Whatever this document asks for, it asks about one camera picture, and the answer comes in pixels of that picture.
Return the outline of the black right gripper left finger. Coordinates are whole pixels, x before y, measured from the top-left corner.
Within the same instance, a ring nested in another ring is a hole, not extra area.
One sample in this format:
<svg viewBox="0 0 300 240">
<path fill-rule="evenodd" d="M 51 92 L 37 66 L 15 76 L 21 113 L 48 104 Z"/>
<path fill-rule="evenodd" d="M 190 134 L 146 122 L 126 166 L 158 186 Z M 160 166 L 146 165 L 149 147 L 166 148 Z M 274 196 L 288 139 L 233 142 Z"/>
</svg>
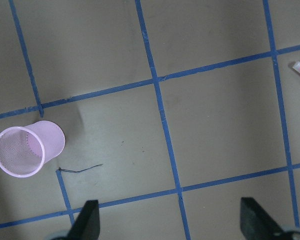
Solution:
<svg viewBox="0 0 300 240">
<path fill-rule="evenodd" d="M 81 209 L 67 240 L 98 240 L 101 232 L 98 200 L 88 200 Z"/>
</svg>

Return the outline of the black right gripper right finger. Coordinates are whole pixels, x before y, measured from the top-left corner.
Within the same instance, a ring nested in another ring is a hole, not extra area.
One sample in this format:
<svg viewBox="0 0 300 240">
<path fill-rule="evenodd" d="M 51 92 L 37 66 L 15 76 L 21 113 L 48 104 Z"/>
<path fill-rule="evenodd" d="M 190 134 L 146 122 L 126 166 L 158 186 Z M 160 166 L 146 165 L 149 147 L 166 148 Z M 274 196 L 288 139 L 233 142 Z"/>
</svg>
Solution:
<svg viewBox="0 0 300 240">
<path fill-rule="evenodd" d="M 240 230 L 246 240 L 279 240 L 283 229 L 253 197 L 240 200 Z"/>
</svg>

